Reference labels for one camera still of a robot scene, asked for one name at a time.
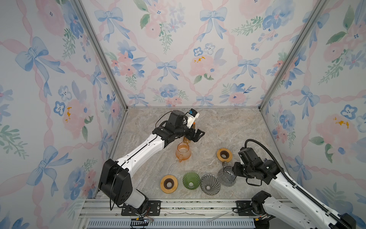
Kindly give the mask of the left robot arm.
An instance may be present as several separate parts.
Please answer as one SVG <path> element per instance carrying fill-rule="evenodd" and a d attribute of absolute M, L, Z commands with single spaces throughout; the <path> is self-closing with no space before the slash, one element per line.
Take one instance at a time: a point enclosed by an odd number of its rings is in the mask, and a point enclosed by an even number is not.
<path fill-rule="evenodd" d="M 144 212 L 149 199 L 132 187 L 132 177 L 136 171 L 155 153 L 166 148 L 181 137 L 193 142 L 205 135 L 205 132 L 193 127 L 199 113 L 190 109 L 188 112 L 173 110 L 168 120 L 155 124 L 152 134 L 133 151 L 117 159 L 107 160 L 102 168 L 98 190 L 103 192 L 117 206 L 127 204 Z"/>

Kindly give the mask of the wooden ring dripper holder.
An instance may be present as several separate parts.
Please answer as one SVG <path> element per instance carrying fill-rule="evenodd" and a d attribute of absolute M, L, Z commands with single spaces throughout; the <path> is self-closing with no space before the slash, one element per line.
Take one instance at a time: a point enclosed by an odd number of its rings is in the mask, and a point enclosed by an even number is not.
<path fill-rule="evenodd" d="M 233 159 L 233 154 L 229 149 L 226 148 L 221 148 L 217 151 L 216 153 L 217 158 L 221 161 L 221 162 L 230 162 Z"/>

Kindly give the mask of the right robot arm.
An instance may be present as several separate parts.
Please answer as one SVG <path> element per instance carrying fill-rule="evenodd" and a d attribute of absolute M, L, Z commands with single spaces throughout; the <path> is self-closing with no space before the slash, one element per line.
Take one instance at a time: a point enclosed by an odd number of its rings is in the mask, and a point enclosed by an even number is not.
<path fill-rule="evenodd" d="M 258 179 L 285 195 L 297 210 L 284 205 L 266 191 L 251 198 L 248 208 L 258 217 L 278 218 L 295 229 L 355 229 L 356 220 L 340 214 L 303 189 L 273 160 L 262 161 L 252 148 L 241 148 L 241 162 L 233 167 L 237 177 Z"/>

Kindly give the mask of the grey glass carafe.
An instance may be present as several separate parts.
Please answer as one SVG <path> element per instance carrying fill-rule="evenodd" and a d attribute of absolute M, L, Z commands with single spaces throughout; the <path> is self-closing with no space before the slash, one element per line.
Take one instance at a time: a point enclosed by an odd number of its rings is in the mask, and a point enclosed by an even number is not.
<path fill-rule="evenodd" d="M 222 168 L 218 171 L 217 178 L 219 182 L 226 187 L 231 187 L 236 182 L 236 175 L 232 166 L 228 162 L 222 163 Z"/>

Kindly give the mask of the grey glass dripper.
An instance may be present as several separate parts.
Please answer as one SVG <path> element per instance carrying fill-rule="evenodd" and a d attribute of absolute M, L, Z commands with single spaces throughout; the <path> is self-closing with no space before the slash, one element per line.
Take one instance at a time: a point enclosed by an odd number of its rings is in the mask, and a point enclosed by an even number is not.
<path fill-rule="evenodd" d="M 221 190 L 221 183 L 215 175 L 206 174 L 201 177 L 200 187 L 206 195 L 214 196 Z"/>

